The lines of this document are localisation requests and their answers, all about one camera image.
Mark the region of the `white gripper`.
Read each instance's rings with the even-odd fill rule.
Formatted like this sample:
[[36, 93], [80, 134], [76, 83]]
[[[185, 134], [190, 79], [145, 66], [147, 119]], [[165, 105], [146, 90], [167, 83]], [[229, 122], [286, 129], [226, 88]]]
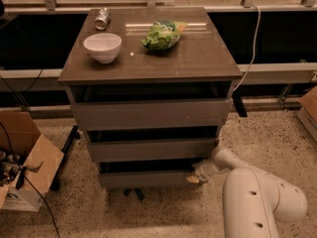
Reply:
[[186, 179], [191, 183], [207, 182], [212, 177], [221, 175], [227, 170], [227, 168], [221, 167], [212, 159], [205, 159], [195, 165], [194, 175], [189, 175], [186, 177]]

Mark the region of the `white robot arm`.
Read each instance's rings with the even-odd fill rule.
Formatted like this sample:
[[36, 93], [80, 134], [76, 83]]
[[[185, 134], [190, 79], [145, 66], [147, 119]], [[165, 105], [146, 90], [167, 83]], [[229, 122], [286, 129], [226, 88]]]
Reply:
[[223, 184], [225, 238], [279, 238], [277, 222], [298, 222], [308, 210], [297, 186], [217, 147], [210, 158], [193, 166], [187, 180], [207, 182], [226, 174]]

